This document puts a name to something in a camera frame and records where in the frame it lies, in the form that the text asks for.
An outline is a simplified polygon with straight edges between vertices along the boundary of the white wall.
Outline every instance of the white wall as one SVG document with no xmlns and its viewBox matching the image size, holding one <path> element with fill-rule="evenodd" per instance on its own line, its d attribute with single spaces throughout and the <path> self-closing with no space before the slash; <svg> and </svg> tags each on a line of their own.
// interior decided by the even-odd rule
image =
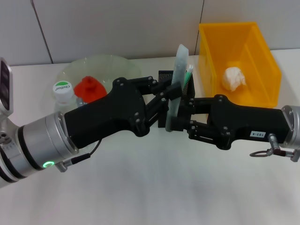
<svg viewBox="0 0 300 225">
<path fill-rule="evenodd" d="M 270 49 L 300 48 L 299 0 L 205 0 L 202 23 L 242 21 L 256 21 Z"/>
<path fill-rule="evenodd" d="M 30 0 L 0 1 L 0 56 L 10 65 L 51 63 Z"/>
<path fill-rule="evenodd" d="M 194 54 L 203 0 L 34 0 L 54 63 Z"/>
</svg>

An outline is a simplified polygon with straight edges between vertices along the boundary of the red object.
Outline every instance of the red object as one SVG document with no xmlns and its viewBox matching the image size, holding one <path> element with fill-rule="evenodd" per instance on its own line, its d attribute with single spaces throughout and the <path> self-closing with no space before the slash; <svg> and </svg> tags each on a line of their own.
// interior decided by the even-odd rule
<svg viewBox="0 0 300 225">
<path fill-rule="evenodd" d="M 90 103 L 107 95 L 104 86 L 92 76 L 86 76 L 74 88 L 76 96 Z"/>
</svg>

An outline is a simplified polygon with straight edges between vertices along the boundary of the black mesh holder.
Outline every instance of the black mesh holder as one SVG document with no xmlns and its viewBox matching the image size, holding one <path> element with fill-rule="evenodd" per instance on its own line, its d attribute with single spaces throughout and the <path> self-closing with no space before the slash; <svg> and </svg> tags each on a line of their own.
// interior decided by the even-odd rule
<svg viewBox="0 0 300 225">
<path fill-rule="evenodd" d="M 164 78 L 171 76 L 173 77 L 173 70 L 159 70 L 158 71 L 158 81 L 162 81 Z M 195 88 L 194 88 L 194 80 L 193 80 L 193 74 L 191 75 L 191 78 L 189 79 L 188 83 L 183 89 L 181 100 L 188 100 L 190 98 L 195 97 Z M 183 117 L 187 120 L 191 119 L 191 114 L 186 114 L 184 112 L 181 112 L 180 109 L 178 110 L 178 117 Z M 163 113 L 158 118 L 158 127 L 164 128 L 165 127 L 165 121 L 167 119 L 167 113 Z"/>
</svg>

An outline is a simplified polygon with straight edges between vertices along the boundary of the white crumpled paper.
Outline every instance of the white crumpled paper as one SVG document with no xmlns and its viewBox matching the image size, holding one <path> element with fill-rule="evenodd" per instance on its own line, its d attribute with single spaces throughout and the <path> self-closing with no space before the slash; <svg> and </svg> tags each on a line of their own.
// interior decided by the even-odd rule
<svg viewBox="0 0 300 225">
<path fill-rule="evenodd" d="M 230 67 L 223 74 L 222 85 L 226 90 L 235 91 L 240 85 L 246 85 L 246 79 L 238 67 Z"/>
</svg>

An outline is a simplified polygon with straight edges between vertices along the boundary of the white table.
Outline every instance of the white table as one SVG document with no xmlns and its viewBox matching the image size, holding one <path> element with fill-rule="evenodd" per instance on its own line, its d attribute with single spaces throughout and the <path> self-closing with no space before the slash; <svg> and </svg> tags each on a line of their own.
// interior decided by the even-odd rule
<svg viewBox="0 0 300 225">
<path fill-rule="evenodd" d="M 272 53 L 283 73 L 278 107 L 300 105 L 300 50 Z M 189 57 L 201 97 L 197 60 Z M 155 77 L 160 69 L 173 69 L 174 58 L 133 62 L 143 76 Z M 20 126 L 53 112 L 51 86 L 65 66 L 12 68 L 13 122 Z M 66 173 L 51 167 L 1 189 L 0 224 L 297 225 L 300 165 L 276 156 L 249 157 L 268 147 L 236 141 L 222 151 L 189 140 L 186 132 L 155 126 L 143 138 L 119 132 Z"/>
</svg>

